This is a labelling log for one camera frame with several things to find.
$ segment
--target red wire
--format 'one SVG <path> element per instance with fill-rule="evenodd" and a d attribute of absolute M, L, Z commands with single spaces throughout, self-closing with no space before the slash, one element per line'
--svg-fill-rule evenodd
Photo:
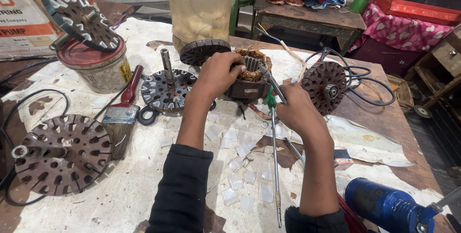
<path fill-rule="evenodd" d="M 125 16 L 127 16 L 127 15 L 129 15 L 129 14 L 125 13 L 124 15 L 122 15 L 122 17 L 120 17 L 120 19 L 118 20 L 118 22 L 114 23 L 114 25 L 112 25 L 112 27 L 117 26 L 117 24 L 118 24 Z"/>

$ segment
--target floor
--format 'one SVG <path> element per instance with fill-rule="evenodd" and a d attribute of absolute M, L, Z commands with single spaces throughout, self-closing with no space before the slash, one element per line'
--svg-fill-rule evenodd
<path fill-rule="evenodd" d="M 442 189 L 443 195 L 446 196 L 448 193 L 461 186 L 461 179 L 448 176 L 445 169 L 451 166 L 450 162 L 423 120 L 419 117 L 412 116 L 410 119 L 407 117 L 407 121 L 410 124 L 411 130 L 418 141 L 424 157 L 434 173 L 434 177 L 440 189 Z M 456 220 L 461 221 L 461 198 L 455 200 L 449 207 Z"/>

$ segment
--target person's right hand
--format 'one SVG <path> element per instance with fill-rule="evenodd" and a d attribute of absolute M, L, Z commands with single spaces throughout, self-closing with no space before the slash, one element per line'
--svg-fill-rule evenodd
<path fill-rule="evenodd" d="M 281 85 L 287 104 L 277 103 L 277 117 L 303 139 L 304 147 L 334 145 L 325 120 L 312 104 L 309 94 L 298 84 Z"/>

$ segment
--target hand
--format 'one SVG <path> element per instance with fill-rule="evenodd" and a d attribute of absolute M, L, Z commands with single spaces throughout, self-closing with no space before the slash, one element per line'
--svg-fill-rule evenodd
<path fill-rule="evenodd" d="M 247 70 L 245 61 L 237 53 L 215 53 L 202 65 L 200 76 L 187 95 L 195 95 L 201 101 L 211 102 L 224 93 Z"/>
<path fill-rule="evenodd" d="M 298 84 L 281 85 L 287 104 L 277 103 L 277 117 L 303 139 L 304 147 L 334 145 L 325 120 Z"/>

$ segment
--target black sleeve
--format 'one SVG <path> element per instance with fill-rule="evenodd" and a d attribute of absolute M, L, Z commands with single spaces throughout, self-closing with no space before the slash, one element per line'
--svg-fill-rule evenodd
<path fill-rule="evenodd" d="M 349 233 L 343 210 L 319 217 L 299 213 L 299 207 L 291 206 L 285 211 L 287 233 Z"/>
<path fill-rule="evenodd" d="M 171 146 L 146 233 L 203 232 L 206 181 L 212 160 L 212 152 L 180 144 Z"/>

